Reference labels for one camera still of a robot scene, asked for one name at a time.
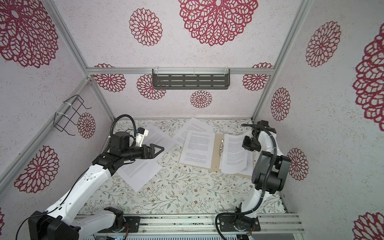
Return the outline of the brown cardboard folder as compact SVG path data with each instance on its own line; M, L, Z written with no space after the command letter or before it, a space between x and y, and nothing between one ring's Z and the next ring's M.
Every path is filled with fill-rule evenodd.
M212 166L211 166L211 169L208 169L208 170L211 170L211 171L214 171L214 172L218 172L218 173L222 173L221 170L220 170L220 165L221 165L221 154L222 154L222 150L223 150L223 138L224 138L224 134L221 135L221 134L216 134L216 137L215 137L215 144L214 144L214 152L213 152L213 158L212 158ZM239 177L245 177L245 178L251 178L249 176L245 176L245 175L240 175L240 174L229 174L229 175L235 175L235 176L239 176Z

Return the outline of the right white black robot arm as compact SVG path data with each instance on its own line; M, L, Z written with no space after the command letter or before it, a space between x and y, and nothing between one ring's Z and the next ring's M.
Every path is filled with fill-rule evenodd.
M215 217L216 231L225 240L220 225L226 220L238 232L258 229L257 210L263 202L276 192L280 192L285 185L291 159L280 151L276 140L276 130L269 126L267 121L256 124L241 124L242 127L252 128L252 136L245 136L242 147L250 152L259 152L259 158L252 173L253 190L248 199L240 204L239 208L231 213L219 213Z

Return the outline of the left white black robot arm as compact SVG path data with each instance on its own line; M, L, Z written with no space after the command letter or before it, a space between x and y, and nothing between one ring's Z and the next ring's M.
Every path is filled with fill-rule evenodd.
M156 144L145 145L149 131L138 128L130 115L120 115L112 123L109 141L98 155L56 203L44 212L36 211L25 219L32 240L82 240L99 231L121 233L128 230L124 213L114 207L104 208L79 223L75 218L93 193L119 168L136 160L151 160L165 149Z

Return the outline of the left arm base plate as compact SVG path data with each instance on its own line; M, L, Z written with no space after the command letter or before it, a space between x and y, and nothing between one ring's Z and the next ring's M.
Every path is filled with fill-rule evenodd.
M137 233L139 231L141 217L124 216L121 233Z

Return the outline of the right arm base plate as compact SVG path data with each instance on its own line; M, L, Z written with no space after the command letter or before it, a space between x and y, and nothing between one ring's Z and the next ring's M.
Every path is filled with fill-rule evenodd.
M258 218L246 216L221 215L218 217L221 232L259 232L261 226Z

